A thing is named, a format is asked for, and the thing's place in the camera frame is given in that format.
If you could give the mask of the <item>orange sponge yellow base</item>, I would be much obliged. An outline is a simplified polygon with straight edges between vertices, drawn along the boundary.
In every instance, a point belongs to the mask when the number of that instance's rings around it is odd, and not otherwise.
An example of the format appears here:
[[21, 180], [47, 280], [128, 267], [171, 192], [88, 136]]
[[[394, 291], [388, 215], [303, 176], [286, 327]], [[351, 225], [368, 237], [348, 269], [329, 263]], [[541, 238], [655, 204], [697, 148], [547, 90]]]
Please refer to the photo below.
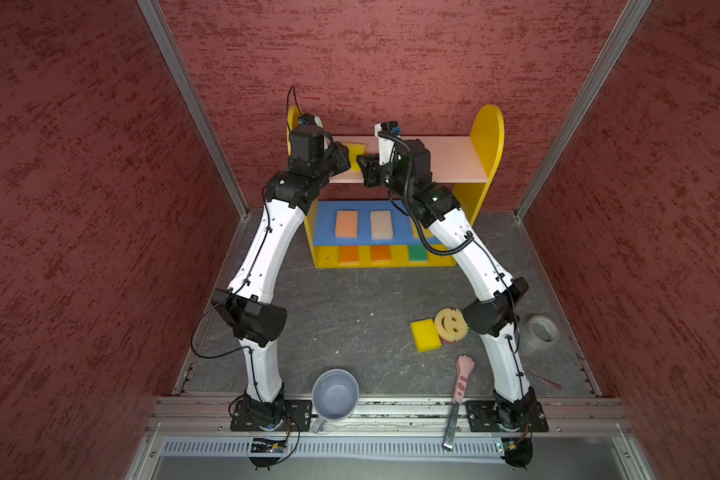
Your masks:
[[392, 261], [391, 249], [388, 245], [371, 245], [370, 258], [373, 264], [387, 264]]
[[338, 264], [340, 266], [356, 266], [360, 263], [358, 246], [340, 246], [338, 249]]

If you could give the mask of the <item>salmon orange sponge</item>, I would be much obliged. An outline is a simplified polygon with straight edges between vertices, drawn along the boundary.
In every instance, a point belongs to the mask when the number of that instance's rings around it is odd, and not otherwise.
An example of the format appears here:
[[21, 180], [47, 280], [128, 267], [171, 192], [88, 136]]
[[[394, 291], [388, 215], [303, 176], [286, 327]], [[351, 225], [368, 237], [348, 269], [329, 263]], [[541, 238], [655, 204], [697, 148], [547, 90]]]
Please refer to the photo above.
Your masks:
[[358, 235], [359, 212], [357, 210], [337, 210], [334, 235], [337, 239], [356, 239]]

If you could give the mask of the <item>beige pink sponge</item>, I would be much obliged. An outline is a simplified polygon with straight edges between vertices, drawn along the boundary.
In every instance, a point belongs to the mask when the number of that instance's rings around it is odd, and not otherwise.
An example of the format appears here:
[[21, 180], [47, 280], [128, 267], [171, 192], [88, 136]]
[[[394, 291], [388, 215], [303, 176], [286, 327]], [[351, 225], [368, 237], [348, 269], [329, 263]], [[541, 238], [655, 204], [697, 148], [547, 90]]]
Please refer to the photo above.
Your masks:
[[374, 241], [387, 241], [394, 238], [392, 215], [389, 210], [370, 212], [371, 238]]

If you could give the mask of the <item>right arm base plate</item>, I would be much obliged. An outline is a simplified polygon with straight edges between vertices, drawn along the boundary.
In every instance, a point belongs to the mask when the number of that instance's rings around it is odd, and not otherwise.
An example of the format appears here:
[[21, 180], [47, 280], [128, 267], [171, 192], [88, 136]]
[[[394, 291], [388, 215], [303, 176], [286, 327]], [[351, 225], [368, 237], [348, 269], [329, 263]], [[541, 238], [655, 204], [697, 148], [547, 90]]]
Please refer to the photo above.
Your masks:
[[470, 431], [473, 433], [547, 433], [546, 414], [538, 400], [530, 404], [497, 403], [469, 400], [464, 403]]

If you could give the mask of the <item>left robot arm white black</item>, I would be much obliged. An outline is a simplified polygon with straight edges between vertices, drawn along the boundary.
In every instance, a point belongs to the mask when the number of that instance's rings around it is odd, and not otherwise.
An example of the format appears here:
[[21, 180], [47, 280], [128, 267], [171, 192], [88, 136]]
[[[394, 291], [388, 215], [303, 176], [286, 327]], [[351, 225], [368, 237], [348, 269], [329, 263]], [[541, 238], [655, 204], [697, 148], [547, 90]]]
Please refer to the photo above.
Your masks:
[[284, 382], [277, 359], [277, 340], [287, 310], [273, 303], [285, 254], [312, 203], [331, 177], [350, 169], [349, 149], [331, 141], [308, 160], [305, 147], [294, 147], [288, 168], [277, 172], [261, 190], [263, 214], [238, 272], [225, 289], [211, 297], [214, 310], [232, 329], [244, 352], [247, 386], [242, 400], [257, 421], [272, 428], [285, 415]]

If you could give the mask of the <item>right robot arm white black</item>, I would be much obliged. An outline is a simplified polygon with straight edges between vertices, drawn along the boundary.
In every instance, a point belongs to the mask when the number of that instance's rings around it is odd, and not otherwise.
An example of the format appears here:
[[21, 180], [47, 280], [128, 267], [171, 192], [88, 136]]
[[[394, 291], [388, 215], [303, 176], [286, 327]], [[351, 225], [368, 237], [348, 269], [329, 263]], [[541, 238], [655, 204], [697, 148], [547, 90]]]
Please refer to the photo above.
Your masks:
[[492, 369], [498, 423], [518, 431], [528, 422], [536, 396], [519, 358], [516, 303], [528, 291], [522, 277], [513, 277], [490, 253], [474, 231], [453, 191], [432, 180], [431, 155], [418, 139], [381, 132], [379, 154], [357, 160], [364, 182], [384, 187], [402, 201], [424, 249], [452, 257], [469, 281], [475, 300], [463, 309], [477, 333]]

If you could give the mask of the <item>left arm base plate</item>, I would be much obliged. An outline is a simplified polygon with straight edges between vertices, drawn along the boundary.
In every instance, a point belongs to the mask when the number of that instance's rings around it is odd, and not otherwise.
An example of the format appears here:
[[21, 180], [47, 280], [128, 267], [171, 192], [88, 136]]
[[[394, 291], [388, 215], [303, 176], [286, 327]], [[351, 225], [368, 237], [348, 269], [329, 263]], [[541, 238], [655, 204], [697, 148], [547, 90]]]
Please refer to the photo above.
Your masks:
[[275, 400], [261, 403], [250, 397], [238, 400], [231, 409], [230, 427], [233, 432], [304, 433], [310, 429], [311, 400]]

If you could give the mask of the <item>yellow square sponge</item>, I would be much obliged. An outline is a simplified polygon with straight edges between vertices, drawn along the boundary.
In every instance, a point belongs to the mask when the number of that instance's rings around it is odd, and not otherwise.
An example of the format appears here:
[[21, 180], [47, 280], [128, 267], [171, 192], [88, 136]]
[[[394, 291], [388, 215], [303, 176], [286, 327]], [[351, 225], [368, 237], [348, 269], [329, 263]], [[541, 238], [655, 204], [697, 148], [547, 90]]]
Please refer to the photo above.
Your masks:
[[417, 320], [410, 324], [416, 350], [419, 353], [440, 349], [441, 337], [432, 318]]
[[344, 146], [348, 149], [348, 157], [350, 162], [350, 171], [359, 172], [360, 167], [358, 165], [358, 157], [362, 156], [366, 152], [366, 145], [362, 143], [344, 142]]

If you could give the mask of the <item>green scrub sponge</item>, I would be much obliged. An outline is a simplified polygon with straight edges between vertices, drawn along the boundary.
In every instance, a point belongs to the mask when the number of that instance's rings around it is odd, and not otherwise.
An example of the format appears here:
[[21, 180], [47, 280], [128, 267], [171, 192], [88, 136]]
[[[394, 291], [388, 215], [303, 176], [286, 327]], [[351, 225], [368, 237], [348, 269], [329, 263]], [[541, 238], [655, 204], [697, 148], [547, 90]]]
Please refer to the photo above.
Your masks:
[[408, 245], [407, 251], [410, 263], [427, 263], [429, 261], [429, 253], [421, 244]]

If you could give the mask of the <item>smiley face yellow sponge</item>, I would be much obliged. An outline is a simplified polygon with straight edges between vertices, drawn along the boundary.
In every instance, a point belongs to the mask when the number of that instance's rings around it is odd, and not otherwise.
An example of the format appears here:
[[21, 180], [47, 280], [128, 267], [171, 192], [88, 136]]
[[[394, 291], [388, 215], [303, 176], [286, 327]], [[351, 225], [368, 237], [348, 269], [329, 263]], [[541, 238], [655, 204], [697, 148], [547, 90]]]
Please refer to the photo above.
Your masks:
[[455, 343], [463, 340], [469, 327], [461, 310], [444, 308], [434, 318], [434, 325], [439, 337], [447, 343]]

